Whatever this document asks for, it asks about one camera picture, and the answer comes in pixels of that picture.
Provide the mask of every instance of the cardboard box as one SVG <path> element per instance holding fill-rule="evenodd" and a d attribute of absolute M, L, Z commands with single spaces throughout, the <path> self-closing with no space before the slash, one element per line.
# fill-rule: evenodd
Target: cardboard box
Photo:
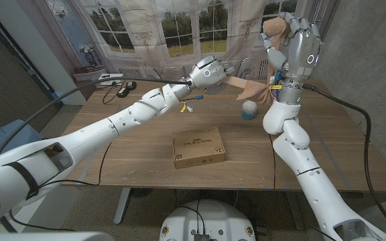
<path fill-rule="evenodd" d="M 226 151 L 218 128 L 174 133 L 176 169 L 224 161 Z"/>

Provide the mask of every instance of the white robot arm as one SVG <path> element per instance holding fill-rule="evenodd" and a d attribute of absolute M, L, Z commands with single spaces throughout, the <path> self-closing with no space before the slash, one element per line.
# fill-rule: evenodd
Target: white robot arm
<path fill-rule="evenodd" d="M 309 149 L 310 138 L 299 125 L 301 81 L 309 79 L 318 60 L 320 37 L 316 26 L 304 18 L 281 13 L 291 27 L 287 58 L 262 35 L 269 63 L 282 71 L 281 92 L 263 119 L 271 135 L 280 134 L 273 142 L 275 152 L 295 173 L 314 211 L 321 231 L 335 240 L 384 240 L 386 234 L 348 207 Z"/>
<path fill-rule="evenodd" d="M 206 88 L 234 70 L 214 57 L 200 60 L 185 84 L 167 84 L 150 90 L 125 110 L 88 125 L 74 133 L 29 143 L 0 155 L 0 218 L 14 206 L 30 204 L 60 183 L 40 187 L 51 181 L 66 179 L 76 166 L 97 149 L 108 145 L 127 131 L 163 115 L 194 88 Z M 101 79 L 120 77 L 103 74 Z"/>

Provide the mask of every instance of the white ball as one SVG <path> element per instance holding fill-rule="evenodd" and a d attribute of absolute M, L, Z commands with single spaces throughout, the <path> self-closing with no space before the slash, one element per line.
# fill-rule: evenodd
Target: white ball
<path fill-rule="evenodd" d="M 242 111 L 247 114 L 254 114 L 257 111 L 257 103 L 247 100 L 242 104 Z"/>

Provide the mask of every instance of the table leg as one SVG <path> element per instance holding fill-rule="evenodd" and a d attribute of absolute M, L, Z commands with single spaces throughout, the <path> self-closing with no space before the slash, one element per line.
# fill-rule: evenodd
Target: table leg
<path fill-rule="evenodd" d="M 130 191 L 131 191 L 130 187 L 124 187 L 121 190 L 119 204 L 117 205 L 117 209 L 115 211 L 115 217 L 114 217 L 114 223 L 116 225 L 121 224 L 121 222 L 123 221 L 123 216 L 126 211 L 127 200 L 128 200 Z"/>
<path fill-rule="evenodd" d="M 302 215 L 300 213 L 300 206 L 296 193 L 292 191 L 286 191 L 285 197 L 287 198 L 288 206 L 292 211 L 294 226 L 297 230 L 304 230 L 305 225 L 303 223 Z"/>

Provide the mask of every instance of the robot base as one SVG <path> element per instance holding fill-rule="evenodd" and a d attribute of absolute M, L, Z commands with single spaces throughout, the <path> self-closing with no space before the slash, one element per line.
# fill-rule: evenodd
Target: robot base
<path fill-rule="evenodd" d="M 196 210 L 197 204 L 198 201 L 193 201 L 184 206 Z M 197 234 L 196 212 L 187 208 L 177 208 L 163 222 L 159 240 L 255 241 L 251 222 L 233 206 L 216 200 L 204 199 L 200 200 L 198 212 L 204 219 L 206 235 L 203 235 L 203 224 L 200 217 L 198 217 L 200 235 Z"/>

